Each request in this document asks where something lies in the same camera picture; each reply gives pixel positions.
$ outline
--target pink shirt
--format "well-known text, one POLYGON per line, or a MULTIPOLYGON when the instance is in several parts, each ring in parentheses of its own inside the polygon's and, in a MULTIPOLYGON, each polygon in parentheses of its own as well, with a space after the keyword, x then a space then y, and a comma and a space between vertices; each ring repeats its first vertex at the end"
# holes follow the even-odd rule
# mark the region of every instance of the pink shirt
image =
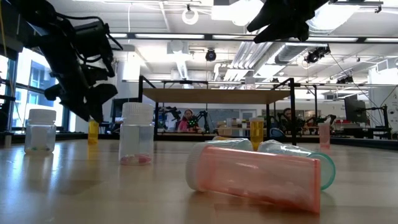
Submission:
POLYGON ((180 121, 178 125, 178 132, 187 132, 188 131, 188 121, 180 121))

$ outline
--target pink object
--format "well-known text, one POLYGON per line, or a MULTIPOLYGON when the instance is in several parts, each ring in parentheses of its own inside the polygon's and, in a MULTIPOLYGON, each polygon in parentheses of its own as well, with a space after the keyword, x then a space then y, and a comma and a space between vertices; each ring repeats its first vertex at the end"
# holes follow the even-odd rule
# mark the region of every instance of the pink object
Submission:
POLYGON ((188 185, 320 212, 320 162, 307 157, 238 151, 198 143, 188 157, 188 185))
POLYGON ((188 121, 180 121, 180 124, 178 125, 178 131, 179 132, 187 132, 188 131, 188 121))
POLYGON ((329 153, 330 149, 330 124, 320 123, 319 126, 319 146, 322 152, 329 153))
POLYGON ((135 154, 131 156, 123 156, 120 159, 122 165, 146 165, 151 162, 151 158, 148 154, 135 154))

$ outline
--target table surface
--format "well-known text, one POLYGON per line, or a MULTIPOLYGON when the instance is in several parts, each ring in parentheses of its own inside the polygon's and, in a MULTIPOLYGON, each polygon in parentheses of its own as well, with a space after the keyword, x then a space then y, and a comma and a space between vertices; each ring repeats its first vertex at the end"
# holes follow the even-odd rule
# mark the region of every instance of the table surface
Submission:
MULTIPOLYGON (((154 163, 120 166, 118 141, 57 143, 49 157, 0 149, 0 223, 396 223, 398 152, 332 146, 337 176, 320 215, 185 183, 193 143, 157 142, 154 163)), ((302 144, 315 148, 316 144, 302 144)))

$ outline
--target person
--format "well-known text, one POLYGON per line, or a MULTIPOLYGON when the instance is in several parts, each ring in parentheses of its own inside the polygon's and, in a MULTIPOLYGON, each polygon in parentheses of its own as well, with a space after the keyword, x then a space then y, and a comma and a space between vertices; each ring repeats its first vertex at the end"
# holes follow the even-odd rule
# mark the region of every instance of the person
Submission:
POLYGON ((180 124, 178 125, 177 131, 182 133, 182 132, 201 132, 201 129, 198 127, 194 128, 189 128, 188 127, 188 122, 192 119, 193 117, 193 111, 191 109, 186 109, 184 112, 184 116, 182 117, 180 124))
MULTIPOLYGON (((290 108, 285 108, 283 111, 283 117, 281 117, 281 130, 282 131, 291 131, 291 125, 292 125, 292 109, 290 108)), ((296 129, 297 131, 306 131, 307 130, 307 124, 304 123, 303 127, 298 127, 299 125, 299 118, 296 118, 296 129)))
POLYGON ((284 109, 284 115, 289 121, 291 121, 292 120, 292 109, 285 108, 284 109))

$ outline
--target computer monitor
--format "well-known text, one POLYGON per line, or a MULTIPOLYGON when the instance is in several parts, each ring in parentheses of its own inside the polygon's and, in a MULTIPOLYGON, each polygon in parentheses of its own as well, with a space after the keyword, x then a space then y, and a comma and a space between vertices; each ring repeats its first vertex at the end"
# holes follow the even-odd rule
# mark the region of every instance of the computer monitor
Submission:
POLYGON ((346 119, 351 122, 367 123, 368 118, 366 117, 365 102, 359 100, 353 100, 351 98, 345 98, 344 104, 346 108, 346 119))
POLYGON ((121 118, 123 104, 127 102, 138 102, 138 98, 113 99, 111 110, 112 123, 115 122, 116 118, 121 118))

